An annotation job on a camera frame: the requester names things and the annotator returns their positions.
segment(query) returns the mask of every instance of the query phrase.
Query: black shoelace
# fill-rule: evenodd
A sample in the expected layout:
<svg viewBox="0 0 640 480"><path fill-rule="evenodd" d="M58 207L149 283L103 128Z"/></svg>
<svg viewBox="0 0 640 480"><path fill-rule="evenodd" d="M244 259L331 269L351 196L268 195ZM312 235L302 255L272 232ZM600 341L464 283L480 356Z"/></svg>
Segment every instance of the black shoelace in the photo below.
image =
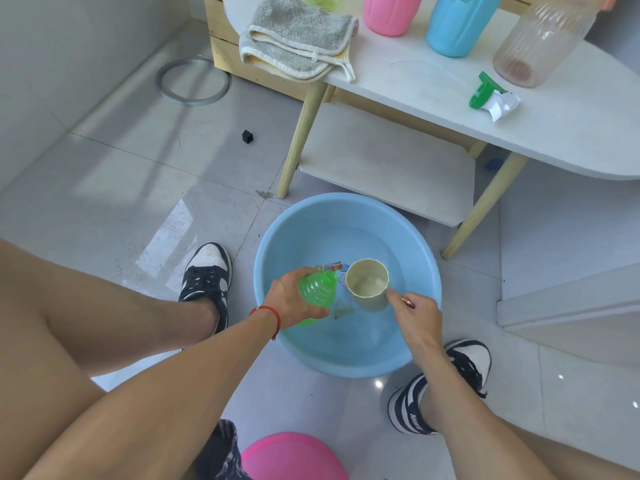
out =
<svg viewBox="0 0 640 480"><path fill-rule="evenodd" d="M220 290L220 280L223 278L221 271L217 266L191 266L185 273L187 287L182 293L188 295L194 291L204 291L210 298L213 296L217 298L223 297L225 292Z"/></svg>
<svg viewBox="0 0 640 480"><path fill-rule="evenodd" d="M476 391L478 396L484 399L486 397L486 393L483 394L480 392L480 389L482 389L482 374L478 372L476 364L471 362L471 359L469 359L467 355L462 352L458 352L457 350L449 350L447 355L453 359L453 365L456 366L456 369L459 371L462 378L467 381L467 384Z"/></svg>

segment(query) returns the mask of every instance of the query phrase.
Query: person's left hand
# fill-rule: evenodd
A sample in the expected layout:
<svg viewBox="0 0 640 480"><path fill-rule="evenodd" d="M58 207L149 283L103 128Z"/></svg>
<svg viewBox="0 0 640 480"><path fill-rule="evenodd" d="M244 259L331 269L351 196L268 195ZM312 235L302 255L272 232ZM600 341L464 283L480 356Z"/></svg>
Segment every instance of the person's left hand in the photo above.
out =
<svg viewBox="0 0 640 480"><path fill-rule="evenodd" d="M272 282L263 305L278 311L281 330L296 325L306 318L324 318L329 314L329 308L311 305L300 295L298 282L315 272L316 270L312 267L301 267Z"/></svg>

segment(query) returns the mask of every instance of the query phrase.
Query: bottle opening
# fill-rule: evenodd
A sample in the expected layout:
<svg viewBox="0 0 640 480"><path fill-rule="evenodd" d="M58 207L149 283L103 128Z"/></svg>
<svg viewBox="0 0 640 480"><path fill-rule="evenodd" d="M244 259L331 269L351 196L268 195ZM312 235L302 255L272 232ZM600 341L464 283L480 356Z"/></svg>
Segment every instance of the bottle opening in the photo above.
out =
<svg viewBox="0 0 640 480"><path fill-rule="evenodd" d="M338 275L331 269L329 271L325 271L322 274L322 282L325 285L334 285L338 282Z"/></svg>

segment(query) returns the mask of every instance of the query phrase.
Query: sneaker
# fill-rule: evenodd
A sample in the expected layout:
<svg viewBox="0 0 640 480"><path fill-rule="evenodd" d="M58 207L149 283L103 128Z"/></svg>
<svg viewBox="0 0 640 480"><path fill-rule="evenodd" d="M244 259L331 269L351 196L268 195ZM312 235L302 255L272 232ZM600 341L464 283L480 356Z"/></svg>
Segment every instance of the sneaker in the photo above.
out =
<svg viewBox="0 0 640 480"><path fill-rule="evenodd" d="M178 301L193 301L204 296L212 300L220 314L213 335L228 326L227 294L232 271L229 253L217 242L208 242L199 247L184 270Z"/></svg>
<svg viewBox="0 0 640 480"><path fill-rule="evenodd" d="M491 370L491 354L479 340L457 340L444 347L446 354L467 384L483 399L481 391ZM427 378L420 374L391 396L387 406L389 419L400 433L435 435L420 414L420 399L427 388Z"/></svg>

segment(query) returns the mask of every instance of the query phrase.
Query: pink stool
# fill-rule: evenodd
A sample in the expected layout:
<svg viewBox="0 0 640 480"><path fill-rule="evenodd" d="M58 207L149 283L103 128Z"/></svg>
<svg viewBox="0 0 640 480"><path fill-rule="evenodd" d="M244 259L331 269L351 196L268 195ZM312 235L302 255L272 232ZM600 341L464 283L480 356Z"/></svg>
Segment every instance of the pink stool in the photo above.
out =
<svg viewBox="0 0 640 480"><path fill-rule="evenodd" d="M278 433L256 441L242 453L253 480L349 480L327 445L302 433Z"/></svg>

